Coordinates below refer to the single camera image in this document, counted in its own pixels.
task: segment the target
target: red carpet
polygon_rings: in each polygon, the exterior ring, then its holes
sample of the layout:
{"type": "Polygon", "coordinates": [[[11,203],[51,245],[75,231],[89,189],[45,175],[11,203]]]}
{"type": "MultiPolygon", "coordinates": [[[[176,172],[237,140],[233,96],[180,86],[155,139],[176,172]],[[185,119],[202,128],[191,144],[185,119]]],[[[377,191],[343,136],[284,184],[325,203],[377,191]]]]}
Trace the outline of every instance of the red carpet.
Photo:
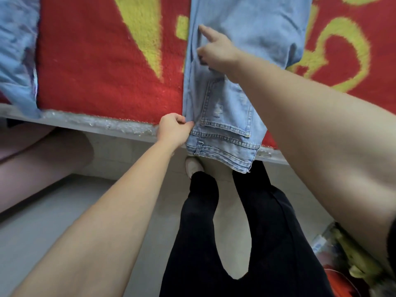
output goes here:
{"type": "MultiPolygon", "coordinates": [[[[42,0],[39,108],[148,123],[181,113],[189,2],[42,0]]],[[[396,0],[314,0],[292,70],[396,113],[395,12],[396,0]]]]}

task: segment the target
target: shoe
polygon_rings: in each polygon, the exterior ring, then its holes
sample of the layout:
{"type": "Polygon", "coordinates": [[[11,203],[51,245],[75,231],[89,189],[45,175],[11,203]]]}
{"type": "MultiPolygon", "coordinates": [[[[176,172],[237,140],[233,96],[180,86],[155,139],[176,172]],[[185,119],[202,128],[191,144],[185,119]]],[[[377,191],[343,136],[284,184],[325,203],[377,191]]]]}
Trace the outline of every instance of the shoe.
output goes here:
{"type": "Polygon", "coordinates": [[[200,160],[197,157],[189,156],[186,158],[186,172],[191,179],[192,175],[196,172],[205,172],[200,160]]]}

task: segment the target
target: leg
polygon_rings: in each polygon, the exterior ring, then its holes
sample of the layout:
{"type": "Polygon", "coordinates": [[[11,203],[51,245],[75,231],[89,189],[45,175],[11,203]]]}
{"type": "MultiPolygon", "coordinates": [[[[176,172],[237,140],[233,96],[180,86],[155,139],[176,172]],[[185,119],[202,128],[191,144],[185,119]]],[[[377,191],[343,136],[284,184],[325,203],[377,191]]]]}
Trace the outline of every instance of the leg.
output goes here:
{"type": "Polygon", "coordinates": [[[300,228],[294,210],[255,161],[247,174],[233,173],[252,239],[247,296],[333,296],[327,276],[300,228]]]}
{"type": "Polygon", "coordinates": [[[190,194],[162,279],[160,296],[221,296],[233,279],[224,270],[215,243],[213,216],[219,202],[214,178],[192,175],[190,194]]]}

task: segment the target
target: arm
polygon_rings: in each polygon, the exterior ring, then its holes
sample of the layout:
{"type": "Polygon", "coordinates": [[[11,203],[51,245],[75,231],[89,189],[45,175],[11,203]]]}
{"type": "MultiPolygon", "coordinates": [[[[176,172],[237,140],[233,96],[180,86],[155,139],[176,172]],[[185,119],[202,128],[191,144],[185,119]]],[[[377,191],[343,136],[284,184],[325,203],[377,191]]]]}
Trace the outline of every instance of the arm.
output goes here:
{"type": "Polygon", "coordinates": [[[158,141],[76,220],[15,290],[13,297],[122,296],[166,169],[192,122],[169,114],[158,141]]]}
{"type": "Polygon", "coordinates": [[[396,116],[280,69],[201,26],[204,62],[239,83],[296,174],[354,238],[387,265],[396,216],[396,116]]]}

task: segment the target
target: denim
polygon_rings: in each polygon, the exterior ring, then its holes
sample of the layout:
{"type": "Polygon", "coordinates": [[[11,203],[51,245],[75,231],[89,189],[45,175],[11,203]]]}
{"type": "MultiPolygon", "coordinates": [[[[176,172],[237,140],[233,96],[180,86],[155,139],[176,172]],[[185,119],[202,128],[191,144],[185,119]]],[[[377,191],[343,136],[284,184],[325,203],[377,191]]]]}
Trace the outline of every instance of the denim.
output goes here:
{"type": "Polygon", "coordinates": [[[39,118],[35,50],[40,0],[0,0],[0,91],[29,118],[39,118]]]}
{"type": "Polygon", "coordinates": [[[239,49],[286,68],[303,55],[311,2],[191,0],[183,84],[183,115],[195,122],[186,143],[189,155],[247,173],[267,131],[241,87],[200,64],[196,49],[208,41],[198,26],[224,33],[239,49]]]}

